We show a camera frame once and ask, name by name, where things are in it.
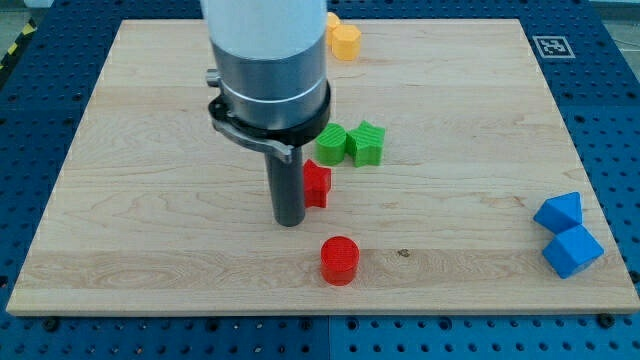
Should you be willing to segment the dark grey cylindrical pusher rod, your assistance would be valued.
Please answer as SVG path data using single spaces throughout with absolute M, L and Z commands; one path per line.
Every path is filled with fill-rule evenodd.
M 305 218 L 302 149 L 294 148 L 291 155 L 290 163 L 265 156 L 274 218 L 285 227 L 296 226 Z

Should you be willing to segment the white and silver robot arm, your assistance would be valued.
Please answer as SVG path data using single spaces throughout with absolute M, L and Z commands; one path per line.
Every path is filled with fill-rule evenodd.
M 325 0 L 202 0 L 218 89 L 213 128 L 265 158 L 277 223 L 305 218 L 302 148 L 326 127 Z

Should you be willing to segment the black clamp ring with lever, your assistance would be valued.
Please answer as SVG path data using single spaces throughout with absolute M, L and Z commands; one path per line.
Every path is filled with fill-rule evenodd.
M 293 127 L 268 130 L 249 125 L 232 114 L 223 95 L 208 105 L 213 128 L 233 143 L 264 153 L 285 164 L 292 162 L 293 150 L 314 140 L 327 126 L 331 114 L 331 87 L 328 81 L 319 110 L 308 120 Z

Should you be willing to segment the yellow block behind arm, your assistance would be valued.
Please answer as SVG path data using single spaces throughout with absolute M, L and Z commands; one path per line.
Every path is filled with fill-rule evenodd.
M 341 19 L 338 15 L 336 15 L 334 12 L 327 13 L 325 40 L 328 46 L 332 44 L 333 32 L 340 24 Z

